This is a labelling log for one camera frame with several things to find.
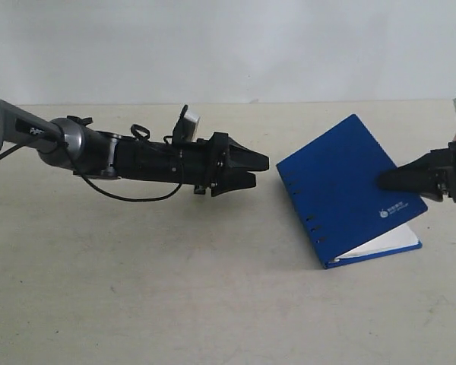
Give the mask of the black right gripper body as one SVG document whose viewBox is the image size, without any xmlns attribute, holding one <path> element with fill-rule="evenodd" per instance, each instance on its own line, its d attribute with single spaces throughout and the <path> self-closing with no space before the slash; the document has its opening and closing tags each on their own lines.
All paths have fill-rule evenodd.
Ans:
<svg viewBox="0 0 456 365">
<path fill-rule="evenodd" d="M 431 150 L 431 155 L 435 181 L 433 200 L 442 202 L 447 197 L 456 203 L 456 141 L 449 142 L 446 148 Z"/>
</svg>

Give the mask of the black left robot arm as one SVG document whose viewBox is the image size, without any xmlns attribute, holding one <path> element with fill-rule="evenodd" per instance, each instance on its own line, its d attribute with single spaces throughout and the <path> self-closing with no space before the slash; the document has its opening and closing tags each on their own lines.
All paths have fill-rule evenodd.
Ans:
<svg viewBox="0 0 456 365">
<path fill-rule="evenodd" d="M 46 120 L 0 99 L 0 159 L 8 142 L 10 153 L 32 148 L 47 165 L 70 170 L 88 185 L 95 179 L 173 183 L 213 197 L 254 188 L 255 174 L 270 166 L 268 156 L 225 132 L 196 138 L 199 117 L 188 106 L 161 142 L 151 141 L 149 129 L 139 124 L 131 126 L 130 135 L 119 135 L 91 129 L 92 121 L 79 116 Z"/>
</svg>

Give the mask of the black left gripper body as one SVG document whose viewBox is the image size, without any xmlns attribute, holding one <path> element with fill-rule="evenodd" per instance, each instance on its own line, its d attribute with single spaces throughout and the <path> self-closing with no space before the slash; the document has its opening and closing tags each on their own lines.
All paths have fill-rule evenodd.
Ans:
<svg viewBox="0 0 456 365">
<path fill-rule="evenodd" d="M 174 148 L 182 162 L 182 181 L 194 186 L 195 194 L 203 195 L 207 189 L 211 189 L 212 197 L 221 194 L 229 139 L 225 132 L 215 132 L 208 140 L 199 138 L 196 141 L 174 135 Z"/>
</svg>

